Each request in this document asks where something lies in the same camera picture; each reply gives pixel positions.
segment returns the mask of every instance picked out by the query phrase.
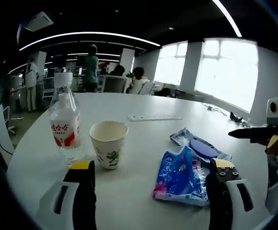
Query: table surface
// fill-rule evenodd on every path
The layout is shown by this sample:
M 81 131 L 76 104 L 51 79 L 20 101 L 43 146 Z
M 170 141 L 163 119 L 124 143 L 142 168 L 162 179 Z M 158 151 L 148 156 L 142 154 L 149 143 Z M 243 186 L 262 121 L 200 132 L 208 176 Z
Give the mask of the table surface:
M 152 198 L 157 172 L 165 151 L 178 153 L 169 135 L 187 127 L 226 154 L 257 195 L 267 194 L 265 148 L 236 139 L 228 133 L 238 126 L 199 102 L 175 98 L 120 93 L 77 93 L 81 106 L 81 131 L 87 156 L 95 160 L 96 224 L 107 229 L 208 229 L 209 208 L 161 202 Z M 175 115 L 183 120 L 130 122 L 128 115 Z M 103 170 L 89 138 L 90 127 L 104 120 L 125 122 L 129 132 L 119 168 Z M 41 196 L 63 180 L 67 172 L 52 137 L 47 111 L 21 139 L 7 170 L 7 178 L 26 211 L 35 216 Z

